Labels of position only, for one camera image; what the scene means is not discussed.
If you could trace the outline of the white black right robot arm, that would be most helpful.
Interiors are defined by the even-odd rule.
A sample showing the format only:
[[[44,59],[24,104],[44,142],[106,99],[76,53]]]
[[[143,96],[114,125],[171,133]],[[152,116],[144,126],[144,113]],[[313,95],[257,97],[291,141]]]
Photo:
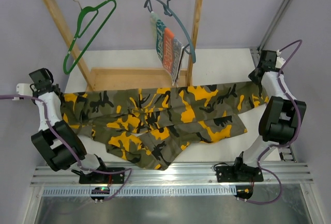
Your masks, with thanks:
[[[260,162],[273,150],[296,140],[307,105],[290,92],[281,71],[285,60],[280,51],[263,50],[256,69],[249,78],[264,87],[269,96],[260,119],[259,136],[254,143],[235,159],[232,167],[239,182],[252,182],[262,175]]]

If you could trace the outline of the camouflage yellow green trousers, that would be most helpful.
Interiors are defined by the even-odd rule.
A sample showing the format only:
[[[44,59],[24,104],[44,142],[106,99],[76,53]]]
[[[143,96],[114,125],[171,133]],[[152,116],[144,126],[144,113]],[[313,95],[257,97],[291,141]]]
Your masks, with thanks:
[[[266,104],[253,82],[66,93],[63,120],[106,152],[143,169],[165,170],[189,145],[244,134],[240,114]]]

